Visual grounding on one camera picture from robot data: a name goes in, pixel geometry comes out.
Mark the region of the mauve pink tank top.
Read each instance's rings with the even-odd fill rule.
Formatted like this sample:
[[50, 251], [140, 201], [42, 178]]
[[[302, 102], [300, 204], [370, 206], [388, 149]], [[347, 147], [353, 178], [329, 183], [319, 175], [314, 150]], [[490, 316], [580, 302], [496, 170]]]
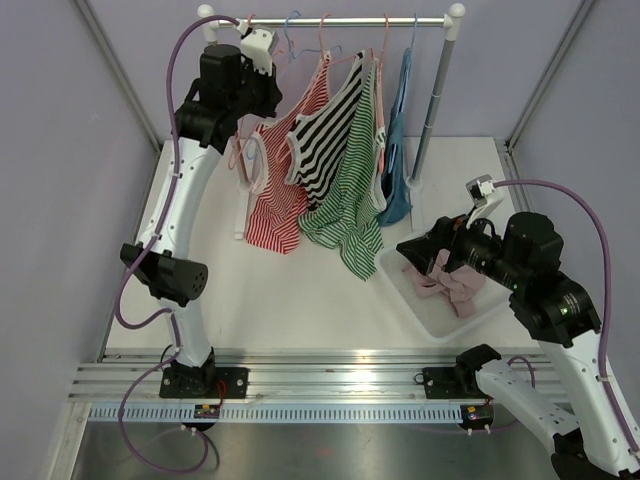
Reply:
[[486, 280], [484, 276], [465, 265], [453, 272], [445, 272], [444, 266], [448, 259], [449, 252], [441, 250], [428, 275], [422, 275], [411, 264], [403, 268], [403, 273], [411, 281], [418, 298], [440, 296], [458, 318], [466, 319], [476, 314], [474, 297], [484, 287]]

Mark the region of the red white striped tank top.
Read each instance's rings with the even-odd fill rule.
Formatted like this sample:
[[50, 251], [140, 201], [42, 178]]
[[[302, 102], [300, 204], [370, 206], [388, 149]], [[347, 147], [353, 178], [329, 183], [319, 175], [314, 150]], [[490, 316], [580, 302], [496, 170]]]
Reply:
[[254, 128], [252, 139], [260, 168], [245, 239], [255, 247], [286, 255], [299, 245], [297, 218], [306, 211], [306, 193], [302, 187], [286, 182], [292, 162], [287, 134], [298, 116], [312, 114], [329, 101], [331, 60], [329, 52], [321, 54], [310, 83], [286, 115], [262, 121]]

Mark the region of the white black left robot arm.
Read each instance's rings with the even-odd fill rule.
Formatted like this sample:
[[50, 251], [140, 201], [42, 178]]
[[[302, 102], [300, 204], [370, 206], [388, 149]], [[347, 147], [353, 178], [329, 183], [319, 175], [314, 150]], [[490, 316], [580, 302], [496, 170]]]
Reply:
[[227, 376], [216, 371], [199, 302], [208, 268], [189, 259], [191, 234], [206, 186], [239, 120], [272, 117], [282, 99], [269, 47], [209, 45], [199, 69], [183, 103], [170, 110], [176, 141], [162, 196], [136, 242], [120, 251], [123, 263], [169, 315], [176, 351], [162, 368], [159, 395], [171, 399], [223, 392]]

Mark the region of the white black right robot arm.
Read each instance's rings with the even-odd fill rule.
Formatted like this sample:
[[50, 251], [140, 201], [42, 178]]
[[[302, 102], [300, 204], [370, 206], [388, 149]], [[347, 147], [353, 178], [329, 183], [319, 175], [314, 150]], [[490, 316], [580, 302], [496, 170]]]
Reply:
[[557, 407], [514, 373], [486, 344], [456, 358], [454, 384], [466, 396], [502, 404], [545, 447], [561, 479], [636, 479], [638, 428], [599, 359], [604, 324], [586, 290], [560, 270], [563, 239], [544, 215], [512, 215], [505, 233], [487, 233], [487, 219], [442, 217], [420, 237], [396, 250], [429, 274], [437, 256], [445, 267], [467, 266], [507, 288], [509, 307], [553, 365], [573, 409]]

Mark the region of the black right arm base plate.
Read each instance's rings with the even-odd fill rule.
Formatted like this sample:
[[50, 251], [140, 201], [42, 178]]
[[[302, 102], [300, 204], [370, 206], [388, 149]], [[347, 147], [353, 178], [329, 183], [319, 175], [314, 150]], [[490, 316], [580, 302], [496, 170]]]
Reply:
[[456, 377], [454, 367], [425, 367], [422, 369], [422, 385], [430, 400], [485, 399], [478, 391], [469, 390]]

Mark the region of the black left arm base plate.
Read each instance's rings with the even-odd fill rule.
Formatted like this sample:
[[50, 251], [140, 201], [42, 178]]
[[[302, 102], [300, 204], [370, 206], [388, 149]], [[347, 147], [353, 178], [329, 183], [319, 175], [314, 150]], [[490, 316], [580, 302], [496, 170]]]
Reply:
[[163, 371], [159, 396], [165, 399], [245, 399], [249, 370], [196, 368], [177, 364]]

